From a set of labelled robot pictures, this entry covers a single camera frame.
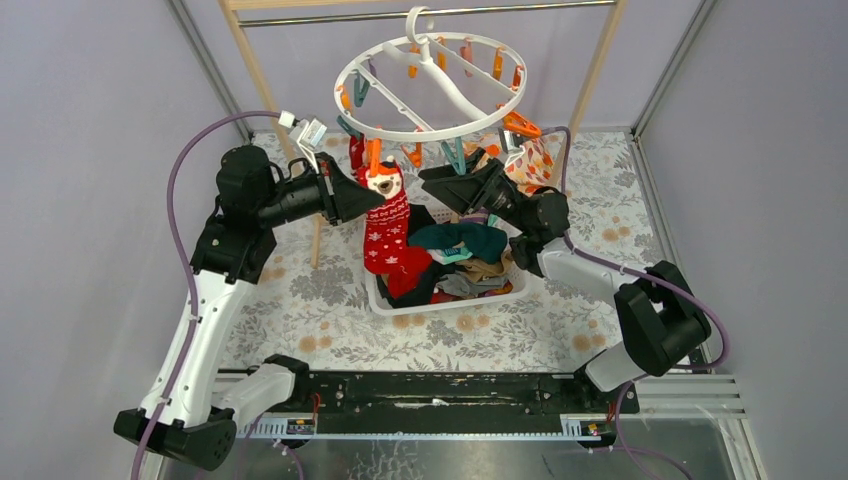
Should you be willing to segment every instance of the reflective surface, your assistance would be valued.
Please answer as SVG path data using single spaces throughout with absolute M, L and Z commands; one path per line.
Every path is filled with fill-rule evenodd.
M 721 434 L 709 420 L 627 420 L 628 444 L 652 449 L 683 463 L 694 478 L 733 479 Z M 240 477 L 235 477 L 240 454 Z M 547 441 L 320 441 L 296 450 L 304 478 L 392 480 L 641 479 L 623 451 L 588 454 L 571 442 Z M 683 478 L 673 467 L 653 459 L 644 463 L 664 480 Z M 197 470 L 170 462 L 163 479 L 194 479 Z M 291 456 L 269 440 L 237 444 L 227 462 L 204 479 L 297 479 Z

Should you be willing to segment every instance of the floral pattern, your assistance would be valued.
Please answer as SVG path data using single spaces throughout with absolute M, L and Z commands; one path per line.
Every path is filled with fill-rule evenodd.
M 467 136 L 464 147 L 492 143 L 493 135 Z M 543 141 L 555 155 L 562 137 Z M 347 170 L 347 138 L 330 134 L 324 142 Z M 272 134 L 258 134 L 255 144 L 283 160 Z M 438 143 L 423 149 L 423 168 L 445 163 Z M 400 145 L 384 141 L 383 153 L 400 160 L 410 202 L 438 208 Z M 623 133 L 577 135 L 566 195 L 579 245 L 631 265 L 660 259 Z M 315 369 L 572 371 L 621 339 L 612 307 L 535 277 L 524 300 L 381 317 L 364 286 L 362 219 L 323 227 L 318 269 L 309 264 L 312 229 L 301 221 L 275 231 L 278 246 L 237 318 L 221 367 L 245 368 L 282 353 Z

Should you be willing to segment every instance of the wooden frame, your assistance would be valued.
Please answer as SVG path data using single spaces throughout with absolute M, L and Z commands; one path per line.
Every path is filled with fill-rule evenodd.
M 383 1 L 388 0 L 218 0 L 218 4 L 221 6 L 221 11 L 224 14 L 224 18 L 227 20 L 227 25 L 229 25 L 230 27 L 230 31 L 233 34 L 233 39 L 235 40 L 236 45 L 238 46 L 239 52 L 241 53 L 241 56 L 244 60 L 245 67 L 247 67 L 247 71 L 250 74 L 250 78 L 253 80 L 253 84 L 256 87 L 257 92 L 259 93 L 259 97 L 262 99 L 263 106 L 268 110 L 280 111 L 279 107 L 277 106 L 277 103 L 274 101 L 273 95 L 271 94 L 271 88 L 268 85 L 268 81 L 265 78 L 265 74 L 262 72 L 262 68 L 259 64 L 259 59 L 256 56 L 256 52 L 254 52 L 253 47 L 251 47 L 250 41 L 248 41 L 247 35 L 244 32 L 244 27 L 242 26 L 241 21 L 239 20 L 238 12 L 242 10 L 375 3 Z M 612 45 L 612 39 L 615 37 L 615 33 L 618 30 L 619 24 L 621 23 L 621 17 L 624 14 L 624 10 L 627 7 L 628 1 L 629 0 L 594 2 L 599 5 L 603 4 L 603 6 L 608 6 L 609 13 L 607 14 L 606 21 L 604 22 L 604 27 L 601 30 L 600 37 L 598 38 L 598 43 L 595 46 L 595 52 L 592 55 L 592 61 L 589 64 L 589 71 L 586 73 L 586 77 L 583 80 L 583 85 L 580 88 L 580 93 L 577 96 L 577 102 L 574 105 L 574 110 L 571 114 L 571 120 L 568 123 L 568 128 L 569 130 L 571 130 L 572 135 L 577 134 L 578 130 L 580 129 L 580 125 L 583 122 L 583 116 L 586 114 L 586 110 L 589 107 L 589 102 L 591 101 L 592 95 L 595 92 L 595 87 L 597 86 L 598 78 L 600 78 L 601 69 L 603 68 L 604 62 L 606 61 L 607 53 L 609 52 L 610 45 Z M 587 4 L 586 6 L 591 6 L 589 4 L 593 2 L 582 3 Z M 285 130 L 283 130 L 283 128 L 277 122 L 274 121 L 271 122 L 271 126 L 280 140 L 280 144 L 283 147 L 283 152 L 285 153 L 286 158 L 289 160 L 296 158 L 297 154 L 294 151 L 294 147 L 292 146 L 291 141 L 289 141 L 288 135 L 286 134 Z M 564 157 L 565 150 L 560 149 L 560 152 L 557 155 L 555 161 L 554 174 L 551 177 L 551 185 L 556 185 L 556 183 L 562 176 L 562 171 L 565 168 Z M 322 219 L 320 215 L 313 216 L 313 219 L 314 236 L 312 240 L 312 268 L 318 268 L 318 257 L 321 245 Z

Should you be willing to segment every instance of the gray wall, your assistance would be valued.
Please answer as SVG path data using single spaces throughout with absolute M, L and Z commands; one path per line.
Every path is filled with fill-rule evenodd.
M 644 136 L 773 480 L 845 478 L 848 5 L 719 2 Z
M 223 116 L 164 2 L 0 6 L 0 465 L 4 479 L 126 478 L 138 406 L 186 287 L 165 217 L 185 142 Z M 228 129 L 178 182 L 193 243 Z
M 359 5 L 290 8 L 246 12 L 243 17 L 299 17 L 352 12 L 406 11 L 414 5 L 431 8 L 476 5 L 546 3 L 539 0 L 392 1 Z M 219 62 L 236 99 L 245 110 L 261 107 L 259 96 L 224 22 L 218 2 L 187 0 L 210 50 Z M 586 126 L 629 126 L 636 121 L 699 0 L 633 0 L 630 2 L 599 80 Z M 540 125 L 567 123 L 586 75 L 608 7 L 546 12 L 498 13 L 436 19 L 436 30 L 470 32 L 500 40 L 518 51 L 527 63 L 530 85 L 520 111 Z M 403 20 L 361 23 L 266 27 L 248 30 L 280 108 L 315 113 L 325 120 L 338 115 L 332 89 L 342 68 L 356 55 L 391 38 L 403 36 Z M 475 50 L 475 63 L 489 70 L 492 52 Z M 465 123 L 443 94 L 428 89 L 427 79 L 410 80 L 406 69 L 377 59 L 381 80 L 433 125 Z M 512 67 L 504 69 L 511 81 Z M 460 88 L 473 90 L 458 69 L 452 74 Z M 469 94 L 478 105 L 495 100 L 479 91 Z M 366 122 L 407 126 L 388 102 L 376 95 L 357 109 Z M 257 128 L 268 122 L 257 120 Z

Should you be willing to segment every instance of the white plastic basket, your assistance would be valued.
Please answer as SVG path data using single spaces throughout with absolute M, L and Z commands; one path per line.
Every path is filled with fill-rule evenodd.
M 433 217 L 433 220 L 436 223 L 445 223 L 449 222 L 451 215 L 453 212 L 447 208 L 441 208 L 438 210 L 430 210 L 430 215 Z M 518 229 L 513 227 L 512 225 L 504 222 L 501 219 L 498 219 L 497 223 L 495 223 L 495 228 L 499 228 L 506 232 L 509 236 L 516 236 L 519 234 Z M 486 305 L 490 303 L 503 303 L 503 302 L 511 302 L 514 300 L 519 300 L 521 298 L 526 297 L 530 293 L 531 282 L 529 281 L 528 275 L 529 273 L 521 270 L 513 263 L 510 266 L 509 270 L 506 272 L 506 277 L 509 279 L 510 283 L 512 283 L 512 291 L 503 295 L 493 295 L 491 297 L 481 297 L 481 298 L 472 298 L 469 300 L 456 300 L 453 302 L 445 302 L 445 303 L 435 303 L 435 304 L 427 304 L 420 305 L 417 307 L 406 307 L 406 308 L 392 308 L 389 305 L 389 302 L 380 295 L 380 291 L 377 289 L 377 277 L 371 272 L 365 272 L 365 289 L 368 291 L 368 303 L 371 305 L 371 310 L 378 315 L 382 315 L 384 317 L 392 317 L 395 315 L 409 315 L 415 313 L 423 313 L 423 312 L 434 312 L 437 310 L 447 310 L 450 308 L 463 308 L 463 307 L 472 307 L 475 305 Z

